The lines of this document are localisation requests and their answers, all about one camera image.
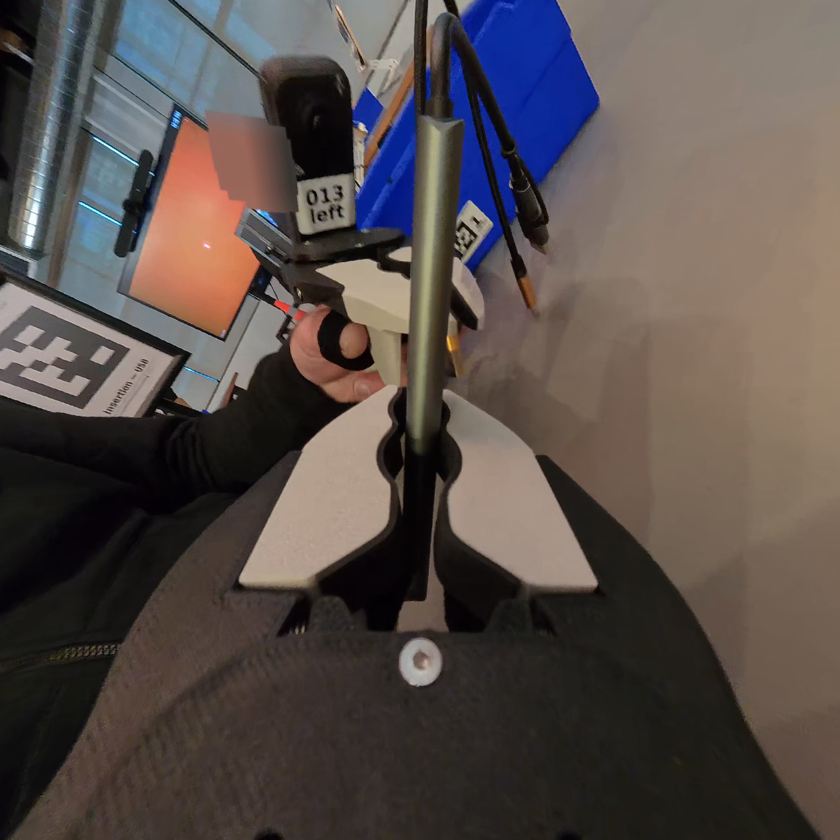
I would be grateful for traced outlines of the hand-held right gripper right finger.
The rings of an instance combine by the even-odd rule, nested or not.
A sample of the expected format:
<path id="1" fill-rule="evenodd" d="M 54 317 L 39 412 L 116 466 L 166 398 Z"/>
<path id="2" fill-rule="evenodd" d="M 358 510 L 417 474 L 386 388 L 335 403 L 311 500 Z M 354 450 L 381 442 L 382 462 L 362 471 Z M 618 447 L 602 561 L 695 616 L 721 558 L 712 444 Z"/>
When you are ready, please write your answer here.
<path id="1" fill-rule="evenodd" d="M 597 580 L 536 455 L 444 392 L 434 563 L 447 594 L 588 594 Z"/>

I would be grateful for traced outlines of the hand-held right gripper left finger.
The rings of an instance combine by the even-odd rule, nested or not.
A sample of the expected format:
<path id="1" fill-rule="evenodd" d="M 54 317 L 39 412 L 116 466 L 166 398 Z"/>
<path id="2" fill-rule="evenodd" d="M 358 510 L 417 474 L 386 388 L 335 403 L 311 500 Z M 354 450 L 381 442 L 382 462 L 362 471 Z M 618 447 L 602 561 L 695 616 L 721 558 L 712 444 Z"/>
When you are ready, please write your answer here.
<path id="1" fill-rule="evenodd" d="M 243 588 L 315 592 L 385 535 L 398 497 L 378 458 L 400 394 L 385 386 L 304 446 L 239 574 Z"/>

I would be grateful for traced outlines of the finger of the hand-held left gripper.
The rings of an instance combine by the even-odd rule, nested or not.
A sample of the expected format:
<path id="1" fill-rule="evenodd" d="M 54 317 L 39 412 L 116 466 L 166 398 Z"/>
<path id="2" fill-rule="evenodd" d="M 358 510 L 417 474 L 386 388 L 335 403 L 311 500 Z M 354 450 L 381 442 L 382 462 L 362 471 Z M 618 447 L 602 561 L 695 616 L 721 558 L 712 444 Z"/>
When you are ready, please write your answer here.
<path id="1" fill-rule="evenodd" d="M 354 259 L 319 266 L 318 273 L 343 288 L 347 317 L 365 327 L 409 333 L 411 283 L 403 275 L 379 267 L 374 259 Z"/>
<path id="2" fill-rule="evenodd" d="M 451 312 L 458 323 L 471 331 L 485 326 L 486 303 L 476 278 L 460 260 L 453 260 Z"/>

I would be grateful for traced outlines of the grey usb hub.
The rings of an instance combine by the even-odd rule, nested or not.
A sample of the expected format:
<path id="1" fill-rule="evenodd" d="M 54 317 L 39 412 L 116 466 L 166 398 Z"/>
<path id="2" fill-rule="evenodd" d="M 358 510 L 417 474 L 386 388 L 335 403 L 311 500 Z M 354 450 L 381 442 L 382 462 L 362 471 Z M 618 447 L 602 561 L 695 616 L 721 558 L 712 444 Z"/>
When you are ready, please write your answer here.
<path id="1" fill-rule="evenodd" d="M 427 594 L 464 133 L 451 118 L 423 115 L 416 125 L 403 485 L 409 602 Z"/>

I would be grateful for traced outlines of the black usb cable gold plugs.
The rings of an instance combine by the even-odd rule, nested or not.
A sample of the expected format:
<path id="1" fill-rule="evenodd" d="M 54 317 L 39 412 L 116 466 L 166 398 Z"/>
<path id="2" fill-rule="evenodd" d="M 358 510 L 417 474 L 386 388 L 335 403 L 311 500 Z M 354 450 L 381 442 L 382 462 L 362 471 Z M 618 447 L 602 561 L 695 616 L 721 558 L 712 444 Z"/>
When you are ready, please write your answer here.
<path id="1" fill-rule="evenodd" d="M 427 44 L 427 23 L 428 23 L 428 2 L 427 1 L 417 1 L 414 4 L 414 25 L 413 25 L 413 105 L 415 111 L 415 120 L 419 120 L 421 117 L 425 116 L 426 113 L 424 112 L 424 107 L 426 105 L 426 98 L 427 94 L 431 91 L 431 83 L 429 81 L 430 78 L 430 70 L 428 67 L 428 52 L 430 45 Z M 489 120 L 486 113 L 482 113 L 484 124 L 487 132 L 486 121 Z M 532 287 L 532 282 L 529 277 L 528 269 L 524 262 L 524 259 L 520 253 L 520 250 L 516 244 L 515 238 L 512 233 L 512 240 L 513 244 L 516 246 L 519 257 L 511 258 L 508 250 L 508 245 L 505 241 L 509 260 L 511 263 L 511 268 L 513 270 L 514 278 L 517 282 L 519 292 L 521 294 L 521 299 L 523 300 L 526 309 L 528 309 L 531 313 L 536 313 L 537 311 L 537 299 L 535 297 L 534 289 Z"/>

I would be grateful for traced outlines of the person's left forearm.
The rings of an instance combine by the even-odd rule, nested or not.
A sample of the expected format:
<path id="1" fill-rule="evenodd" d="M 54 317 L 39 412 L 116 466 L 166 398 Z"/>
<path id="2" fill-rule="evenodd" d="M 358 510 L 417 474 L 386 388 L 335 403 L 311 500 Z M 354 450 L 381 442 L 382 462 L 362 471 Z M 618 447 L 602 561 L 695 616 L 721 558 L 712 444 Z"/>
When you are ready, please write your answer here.
<path id="1" fill-rule="evenodd" d="M 126 493 L 175 511 L 238 496 L 350 404 L 307 380 L 289 347 L 258 363 L 248 390 L 214 413 L 76 416 L 2 406 L 2 514 L 68 511 Z"/>

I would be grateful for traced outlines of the person's left hand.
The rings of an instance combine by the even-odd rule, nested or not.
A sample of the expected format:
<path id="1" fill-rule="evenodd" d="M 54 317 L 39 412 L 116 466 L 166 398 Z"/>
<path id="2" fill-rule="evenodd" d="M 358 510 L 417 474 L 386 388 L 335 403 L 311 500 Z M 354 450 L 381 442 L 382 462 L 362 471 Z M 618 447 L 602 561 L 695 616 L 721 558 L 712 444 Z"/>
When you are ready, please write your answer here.
<path id="1" fill-rule="evenodd" d="M 378 371 L 349 371 L 322 356 L 319 333 L 333 310 L 319 306 L 294 329 L 290 355 L 298 372 L 336 403 L 359 403 L 378 393 L 385 384 Z"/>

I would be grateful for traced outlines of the monitor with orange screen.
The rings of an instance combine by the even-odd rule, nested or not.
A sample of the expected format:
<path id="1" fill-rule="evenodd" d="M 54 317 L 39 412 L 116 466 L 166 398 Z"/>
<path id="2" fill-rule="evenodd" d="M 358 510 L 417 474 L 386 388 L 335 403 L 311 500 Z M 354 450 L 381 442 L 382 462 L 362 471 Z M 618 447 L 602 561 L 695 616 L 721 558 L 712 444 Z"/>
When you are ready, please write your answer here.
<path id="1" fill-rule="evenodd" d="M 225 341 L 258 260 L 236 235 L 246 205 L 219 185 L 206 125 L 177 104 L 138 209 L 119 293 Z"/>

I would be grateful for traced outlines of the black video bar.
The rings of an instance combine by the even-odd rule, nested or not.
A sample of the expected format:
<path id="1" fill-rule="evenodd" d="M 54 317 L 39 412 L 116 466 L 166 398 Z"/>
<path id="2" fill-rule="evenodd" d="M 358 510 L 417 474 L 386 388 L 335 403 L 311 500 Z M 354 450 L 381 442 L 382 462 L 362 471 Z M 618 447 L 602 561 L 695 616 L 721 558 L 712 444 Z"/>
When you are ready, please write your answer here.
<path id="1" fill-rule="evenodd" d="M 149 193 L 154 176 L 154 155 L 142 150 L 129 193 L 122 202 L 122 222 L 113 253 L 125 259 L 137 247 L 142 224 L 149 209 Z"/>

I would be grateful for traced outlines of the blue plastic bin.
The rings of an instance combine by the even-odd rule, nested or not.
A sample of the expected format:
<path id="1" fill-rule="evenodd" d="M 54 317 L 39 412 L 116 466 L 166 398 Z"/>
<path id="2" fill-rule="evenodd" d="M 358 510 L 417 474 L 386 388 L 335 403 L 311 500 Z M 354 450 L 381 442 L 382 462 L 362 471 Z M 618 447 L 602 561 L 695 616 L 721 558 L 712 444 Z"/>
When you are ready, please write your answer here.
<path id="1" fill-rule="evenodd" d="M 561 8 L 555 1 L 478 1 L 461 18 L 518 152 L 540 182 L 600 104 Z M 456 235 L 467 267 L 475 270 L 501 237 L 501 227 L 457 54 L 451 60 L 454 115 L 465 121 Z M 409 88 L 356 197 L 360 228 L 400 228 L 412 235 L 414 133 Z"/>

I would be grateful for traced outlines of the person's black jacket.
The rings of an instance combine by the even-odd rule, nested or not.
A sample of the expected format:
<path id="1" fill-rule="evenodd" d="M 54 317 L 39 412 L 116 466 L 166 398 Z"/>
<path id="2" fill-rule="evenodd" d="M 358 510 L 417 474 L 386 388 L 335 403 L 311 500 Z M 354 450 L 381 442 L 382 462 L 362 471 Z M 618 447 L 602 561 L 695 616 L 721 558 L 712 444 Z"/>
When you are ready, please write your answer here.
<path id="1" fill-rule="evenodd" d="M 253 480 L 115 479 L 2 448 L 1 831 L 84 729 L 119 646 L 173 564 Z"/>

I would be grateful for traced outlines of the framed marker sign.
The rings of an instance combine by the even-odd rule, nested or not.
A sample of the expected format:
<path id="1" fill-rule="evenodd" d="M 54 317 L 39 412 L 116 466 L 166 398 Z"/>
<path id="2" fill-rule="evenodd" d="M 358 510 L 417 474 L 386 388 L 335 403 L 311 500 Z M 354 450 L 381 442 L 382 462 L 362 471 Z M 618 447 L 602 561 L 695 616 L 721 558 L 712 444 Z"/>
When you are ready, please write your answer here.
<path id="1" fill-rule="evenodd" d="M 145 417 L 188 359 L 188 352 L 63 292 L 2 273 L 2 403 L 80 417 Z"/>

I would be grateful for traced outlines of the silver ventilation duct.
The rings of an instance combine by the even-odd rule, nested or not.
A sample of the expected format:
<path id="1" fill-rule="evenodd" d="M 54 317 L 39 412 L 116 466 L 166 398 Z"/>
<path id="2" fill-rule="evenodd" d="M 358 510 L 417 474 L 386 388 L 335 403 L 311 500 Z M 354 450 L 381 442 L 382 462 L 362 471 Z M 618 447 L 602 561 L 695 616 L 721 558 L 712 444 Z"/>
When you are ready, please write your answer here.
<path id="1" fill-rule="evenodd" d="M 7 220 L 9 241 L 32 256 L 44 252 L 94 6 L 44 2 L 39 16 Z"/>

